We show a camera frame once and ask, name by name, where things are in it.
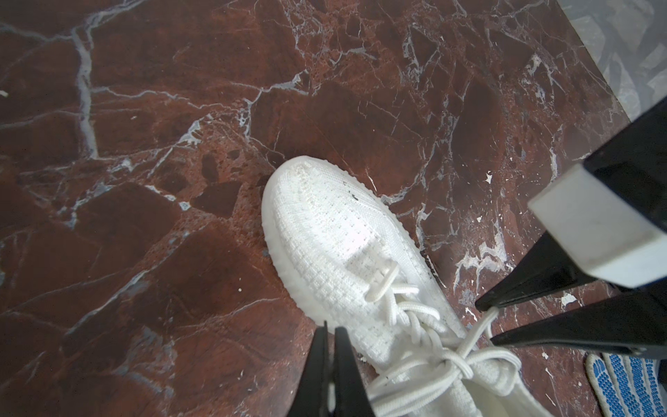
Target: white speck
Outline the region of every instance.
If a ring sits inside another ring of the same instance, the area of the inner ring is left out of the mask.
[[[373,184],[373,189],[378,192],[378,188],[375,186],[375,181],[373,181],[373,178],[371,178],[370,174],[368,173],[368,168],[366,168],[366,176],[368,176],[368,179],[371,180],[371,184]]]
[[[469,309],[468,307],[466,307],[466,313],[468,313],[469,315],[471,315],[472,318],[475,319],[475,321],[477,321],[477,316],[475,316],[475,313],[471,312],[470,309]]]
[[[580,157],[578,157],[576,159],[573,159],[573,161],[583,161],[584,159],[586,159],[589,156],[590,156],[590,152],[586,152],[584,155],[581,155]]]
[[[533,54],[533,56],[530,59],[532,62],[531,64],[526,65],[526,69],[528,70],[530,75],[535,75],[535,70],[537,70],[537,68],[540,66],[542,60],[540,59],[540,57],[538,57],[536,53]]]
[[[572,294],[566,292],[564,296],[560,298],[560,304],[565,308],[569,303],[574,303],[576,301],[576,297],[573,296]]]
[[[555,406],[556,406],[556,403],[551,399],[551,397],[549,397],[549,394],[544,393],[544,395],[546,395],[546,397],[549,398],[549,401],[551,401],[551,404],[553,404],[554,407],[555,407]]]
[[[116,165],[115,167],[112,167],[109,172],[116,172],[120,171],[121,169],[127,169],[128,171],[132,172],[134,171],[136,165],[132,165],[132,161],[129,160],[129,158],[123,159],[123,161],[120,163],[120,165]]]
[[[145,187],[146,187],[147,189],[150,189],[152,192],[154,192],[154,193],[156,193],[156,194],[159,194],[159,195],[163,196],[164,198],[168,199],[169,201],[176,201],[176,196],[175,196],[175,195],[171,195],[171,194],[162,194],[162,193],[160,192],[160,190],[158,190],[157,188],[155,188],[154,185],[145,185]]]
[[[552,183],[556,178],[558,178],[558,161],[556,160],[556,153],[554,153],[554,148],[549,149],[549,153],[551,154],[551,179],[549,180],[549,183]]]
[[[178,143],[186,143],[188,145],[197,145],[201,143],[200,139],[193,136],[193,133],[201,129],[201,125],[199,124],[199,120],[201,119],[197,119],[192,122],[187,132],[181,136],[181,139],[178,139]]]

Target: shoe tongue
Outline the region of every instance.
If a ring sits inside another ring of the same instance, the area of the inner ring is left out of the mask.
[[[509,395],[519,378],[513,365],[504,360],[489,359],[471,368],[474,372],[472,381],[500,397]]]
[[[489,394],[504,397],[514,389],[518,378],[518,372],[511,364],[501,360],[486,360],[471,366],[474,371],[472,381],[486,389]],[[455,381],[452,386],[436,401],[425,407],[424,416],[442,415],[442,410],[447,410],[447,417],[483,417],[482,411],[475,403],[470,391],[461,380]]]
[[[439,413],[430,413],[430,410],[424,410],[424,416],[447,417],[482,417],[482,412],[475,405],[475,401],[470,392],[463,385],[461,380],[455,381],[450,388],[442,394],[436,401],[430,404],[428,408],[437,408]]]

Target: red marble floor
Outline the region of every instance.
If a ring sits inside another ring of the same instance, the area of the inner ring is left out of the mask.
[[[283,416],[313,330],[267,256],[297,155],[399,215],[466,324],[526,202],[627,124],[554,0],[0,3],[0,414]],[[608,296],[507,309],[494,330]],[[527,348],[557,416],[583,352]]]

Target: shoelace loop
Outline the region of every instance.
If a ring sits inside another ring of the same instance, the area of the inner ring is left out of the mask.
[[[399,266],[393,260],[384,273],[376,271],[366,301],[378,302],[384,299],[387,322],[401,325],[410,333],[415,345],[430,347],[432,353],[412,354],[400,360],[368,386],[367,393],[378,416],[402,416],[421,408],[442,395],[457,379],[474,378],[471,366],[485,360],[505,360],[518,374],[521,361],[507,349],[492,346],[473,352],[482,334],[491,338],[491,323],[498,317],[497,308],[489,309],[465,338],[443,335],[448,332],[448,327],[440,321],[440,313],[435,308],[415,300],[396,302],[396,294],[419,293],[417,286],[394,283],[399,272]],[[434,362],[440,364],[436,365],[428,378],[418,380],[415,384],[397,384],[398,389],[390,385],[392,380],[412,368]]]

